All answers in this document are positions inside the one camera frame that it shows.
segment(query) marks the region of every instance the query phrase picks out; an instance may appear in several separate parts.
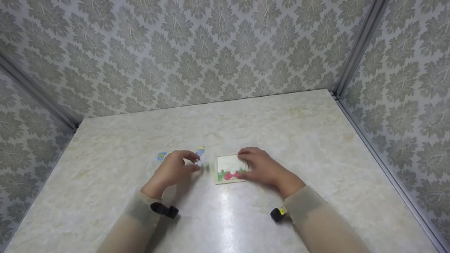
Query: left hand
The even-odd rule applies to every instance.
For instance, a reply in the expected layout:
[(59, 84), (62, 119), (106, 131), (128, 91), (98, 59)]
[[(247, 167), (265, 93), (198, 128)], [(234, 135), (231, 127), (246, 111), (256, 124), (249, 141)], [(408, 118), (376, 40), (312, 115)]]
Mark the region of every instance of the left hand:
[(184, 158), (195, 163), (200, 157), (189, 150), (175, 150), (168, 154), (141, 192), (153, 199), (161, 199), (164, 190), (180, 179), (200, 169), (200, 166), (185, 165)]

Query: hand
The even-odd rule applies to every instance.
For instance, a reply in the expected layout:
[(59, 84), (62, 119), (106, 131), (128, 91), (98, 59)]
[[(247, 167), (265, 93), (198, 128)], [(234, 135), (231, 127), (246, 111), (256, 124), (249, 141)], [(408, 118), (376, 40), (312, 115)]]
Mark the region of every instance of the hand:
[(238, 152), (238, 158), (247, 161), (252, 167), (252, 170), (241, 173), (239, 179), (275, 186), (283, 199), (306, 186), (297, 175), (281, 166), (260, 148), (243, 148)]
[(185, 165), (184, 158), (195, 163), (200, 157), (189, 150), (175, 150), (168, 154), (141, 192), (153, 199), (161, 199), (164, 190), (180, 179), (200, 169), (200, 166)]

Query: table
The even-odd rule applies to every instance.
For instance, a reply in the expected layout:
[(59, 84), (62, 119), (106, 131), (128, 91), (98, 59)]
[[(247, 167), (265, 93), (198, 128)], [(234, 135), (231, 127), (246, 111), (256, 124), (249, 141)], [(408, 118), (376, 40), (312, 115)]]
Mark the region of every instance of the table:
[[(244, 146), (266, 150), (312, 186), (372, 252), (435, 252), (326, 90), (88, 118), (25, 216), (6, 253), (94, 252), (157, 154), (206, 147), (213, 158)], [(149, 251), (307, 252), (271, 189), (215, 185), (208, 172), (165, 192), (179, 210), (163, 219)]]

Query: sleeve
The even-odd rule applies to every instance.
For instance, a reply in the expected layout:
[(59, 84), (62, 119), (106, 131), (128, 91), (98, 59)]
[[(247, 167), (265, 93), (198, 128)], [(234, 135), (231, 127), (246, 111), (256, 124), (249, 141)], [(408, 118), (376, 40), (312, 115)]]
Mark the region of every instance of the sleeve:
[(287, 197), (284, 207), (311, 253), (370, 253), (355, 230), (311, 187)]
[(137, 190), (97, 253), (143, 253), (158, 224), (160, 214), (150, 205), (161, 200), (151, 199)]

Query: patterned wall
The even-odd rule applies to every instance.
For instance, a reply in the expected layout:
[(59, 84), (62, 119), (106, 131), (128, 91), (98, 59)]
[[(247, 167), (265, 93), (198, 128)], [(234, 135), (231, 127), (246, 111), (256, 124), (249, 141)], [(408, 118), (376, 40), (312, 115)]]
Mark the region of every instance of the patterned wall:
[(0, 72), (0, 252), (71, 136)]
[(78, 119), (333, 88), (370, 0), (1, 0), (0, 49)]
[(392, 0), (344, 101), (450, 242), (449, 45), (449, 0)]

